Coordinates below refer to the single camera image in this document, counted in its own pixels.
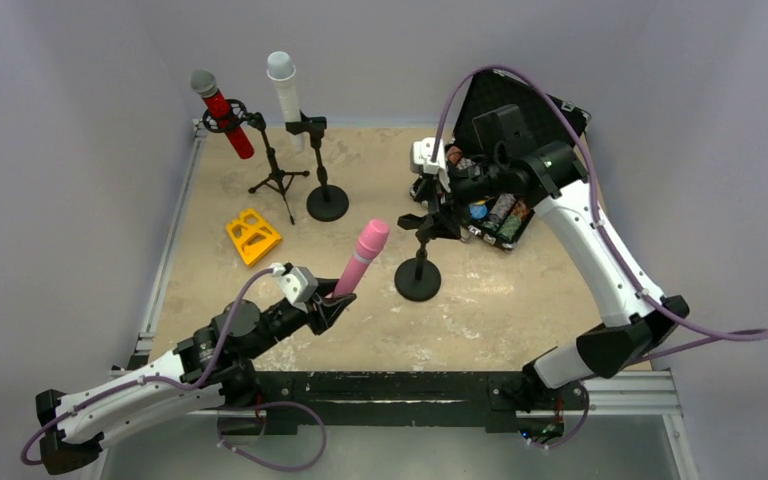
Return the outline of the white microphone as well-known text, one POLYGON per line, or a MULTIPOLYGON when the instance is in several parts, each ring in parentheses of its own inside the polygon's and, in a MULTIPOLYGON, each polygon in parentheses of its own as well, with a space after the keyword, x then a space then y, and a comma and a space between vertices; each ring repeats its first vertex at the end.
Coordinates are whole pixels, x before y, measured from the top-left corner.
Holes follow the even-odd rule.
POLYGON ((285 125, 302 121, 298 93, 295 84, 296 66, 290 55, 275 51, 267 57, 267 77, 275 88, 285 125))

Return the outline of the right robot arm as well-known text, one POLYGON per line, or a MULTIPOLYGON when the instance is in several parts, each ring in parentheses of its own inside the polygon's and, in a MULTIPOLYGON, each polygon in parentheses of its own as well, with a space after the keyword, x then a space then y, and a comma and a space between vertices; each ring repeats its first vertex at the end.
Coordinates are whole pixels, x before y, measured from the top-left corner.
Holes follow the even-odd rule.
POLYGON ((420 233, 456 239, 460 208, 510 194, 552 230, 601 318, 573 344, 526 364, 522 390, 536 394, 590 376, 610 378, 659 346, 689 315, 689 306, 680 295, 666 295, 633 259, 592 196, 595 177, 572 146, 564 141, 536 146, 513 104, 480 115, 474 126, 480 150, 467 169, 451 165, 433 137, 413 143, 410 166, 420 177, 413 197, 430 210, 419 220, 420 233))

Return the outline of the red glitter microphone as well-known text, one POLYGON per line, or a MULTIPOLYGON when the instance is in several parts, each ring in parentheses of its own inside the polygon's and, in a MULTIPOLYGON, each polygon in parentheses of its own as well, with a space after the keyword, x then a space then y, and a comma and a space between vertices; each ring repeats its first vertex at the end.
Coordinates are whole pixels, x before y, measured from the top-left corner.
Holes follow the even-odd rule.
POLYGON ((237 155, 250 159, 254 148, 240 127, 241 120, 233 112, 231 103, 218 88, 215 76, 208 70, 196 69, 190 75, 190 87, 206 105, 207 113, 214 120, 214 132, 223 133, 237 155))

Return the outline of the pink microphone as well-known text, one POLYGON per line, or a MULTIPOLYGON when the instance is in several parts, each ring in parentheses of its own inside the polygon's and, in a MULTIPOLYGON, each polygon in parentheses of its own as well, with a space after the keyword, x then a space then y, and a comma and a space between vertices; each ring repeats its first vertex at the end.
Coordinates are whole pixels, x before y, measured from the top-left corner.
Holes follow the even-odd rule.
POLYGON ((383 251, 390 233, 389 225, 380 219, 371 219, 361 231, 352 256, 332 293, 340 297, 353 293, 372 262, 383 251))

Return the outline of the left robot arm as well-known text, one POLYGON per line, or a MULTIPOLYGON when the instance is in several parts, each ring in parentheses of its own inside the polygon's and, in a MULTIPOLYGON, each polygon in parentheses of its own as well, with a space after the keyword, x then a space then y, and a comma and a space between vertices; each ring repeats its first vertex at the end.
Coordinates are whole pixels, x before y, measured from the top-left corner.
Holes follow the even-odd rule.
POLYGON ((82 469, 108 448, 148 427, 203 409, 294 409, 317 426, 310 407, 265 387, 254 360, 302 328, 321 335, 357 298, 336 279, 278 265, 255 273, 207 326, 145 365, 83 392, 49 389, 36 395, 39 430, 22 447, 25 465, 50 475, 82 469))

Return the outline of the black round-base stand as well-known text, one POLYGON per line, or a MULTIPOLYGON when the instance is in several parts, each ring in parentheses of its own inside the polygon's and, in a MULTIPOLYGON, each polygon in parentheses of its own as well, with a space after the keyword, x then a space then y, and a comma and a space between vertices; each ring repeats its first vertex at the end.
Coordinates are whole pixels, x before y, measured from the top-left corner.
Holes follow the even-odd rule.
POLYGON ((442 277, 439 268, 428 259, 427 246, 439 237, 433 217, 405 214, 398 218, 397 225, 403 230, 415 230, 419 247, 412 258, 402 262, 394 275, 397 292, 407 300, 424 302, 433 298, 440 290, 442 277))
POLYGON ((316 159, 316 176, 319 185, 314 188, 306 199, 306 210, 315 220, 333 222, 342 218, 348 211, 349 199, 346 192, 336 185, 329 183, 328 172, 324 165, 321 147, 327 129, 327 119, 324 116, 309 117, 300 113, 298 121, 286 122, 286 131, 293 135, 306 133, 316 159))

